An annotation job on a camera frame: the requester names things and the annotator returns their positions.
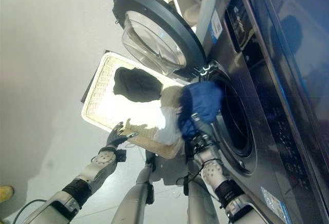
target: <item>white cloth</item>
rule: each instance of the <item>white cloth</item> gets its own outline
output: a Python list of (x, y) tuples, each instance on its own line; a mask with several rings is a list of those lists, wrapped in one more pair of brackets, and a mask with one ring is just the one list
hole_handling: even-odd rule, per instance
[(179, 108), (164, 106), (160, 109), (166, 120), (166, 125), (156, 132), (154, 141), (167, 145), (174, 144), (181, 137), (181, 133), (177, 127)]

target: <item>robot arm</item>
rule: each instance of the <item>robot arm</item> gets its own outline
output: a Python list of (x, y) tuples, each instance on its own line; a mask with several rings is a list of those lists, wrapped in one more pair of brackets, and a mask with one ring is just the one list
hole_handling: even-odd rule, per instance
[(125, 161), (126, 151), (117, 150), (117, 146), (138, 134), (121, 135), (122, 128), (123, 123), (120, 122), (110, 133), (106, 146), (99, 151), (98, 155), (92, 159), (92, 162), (70, 184), (62, 191), (55, 193), (23, 223), (69, 223), (88, 198), (115, 171), (117, 162)]
[(191, 141), (194, 149), (195, 159), (199, 165), (202, 165), (202, 176), (204, 181), (211, 186), (214, 193), (218, 197), (225, 213), (230, 221), (236, 222), (241, 220), (242, 223), (247, 220), (244, 216), (252, 216), (252, 223), (267, 223), (261, 217), (251, 199), (243, 192), (243, 190), (229, 179), (227, 174), (223, 173), (224, 166), (218, 153), (218, 147), (214, 143), (215, 139), (212, 134), (212, 127), (200, 120), (197, 114), (193, 114), (191, 118), (200, 133)]

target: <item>washing machine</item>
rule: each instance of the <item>washing machine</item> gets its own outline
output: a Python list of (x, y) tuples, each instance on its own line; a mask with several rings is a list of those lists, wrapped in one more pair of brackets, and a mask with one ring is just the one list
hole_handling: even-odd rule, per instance
[(138, 61), (224, 90), (224, 165), (269, 223), (329, 223), (328, 1), (216, 0), (200, 42), (163, 0), (114, 0)]

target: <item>yellow shoe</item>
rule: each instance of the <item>yellow shoe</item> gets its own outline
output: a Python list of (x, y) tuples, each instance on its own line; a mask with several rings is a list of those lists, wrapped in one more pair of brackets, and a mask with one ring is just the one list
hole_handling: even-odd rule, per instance
[(0, 186), (0, 202), (7, 201), (12, 195), (14, 195), (14, 188), (12, 186)]

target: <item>black cloth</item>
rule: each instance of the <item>black cloth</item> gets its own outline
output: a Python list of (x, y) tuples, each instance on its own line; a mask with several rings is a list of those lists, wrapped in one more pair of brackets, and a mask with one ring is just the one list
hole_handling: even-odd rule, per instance
[(114, 81), (114, 94), (123, 95), (130, 101), (151, 102), (161, 97), (161, 82), (141, 69), (119, 67), (115, 72)]

